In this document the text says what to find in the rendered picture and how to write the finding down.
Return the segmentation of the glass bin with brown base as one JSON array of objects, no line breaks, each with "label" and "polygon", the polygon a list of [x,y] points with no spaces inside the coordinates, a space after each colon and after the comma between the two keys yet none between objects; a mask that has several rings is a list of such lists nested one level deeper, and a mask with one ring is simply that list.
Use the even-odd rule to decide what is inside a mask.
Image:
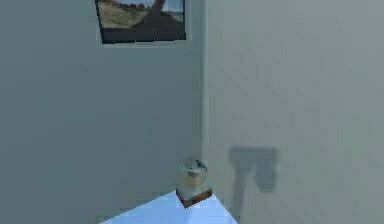
[{"label": "glass bin with brown base", "polygon": [[186,157],[180,161],[176,196],[184,208],[189,208],[212,196],[212,186],[207,177],[208,167],[202,161],[193,157]]}]

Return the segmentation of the framed landscape picture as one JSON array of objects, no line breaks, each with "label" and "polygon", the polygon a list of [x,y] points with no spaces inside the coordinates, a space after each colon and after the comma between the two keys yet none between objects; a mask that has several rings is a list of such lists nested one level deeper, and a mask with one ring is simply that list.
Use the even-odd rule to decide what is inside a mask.
[{"label": "framed landscape picture", "polygon": [[94,0],[103,44],[186,39],[186,0]]}]

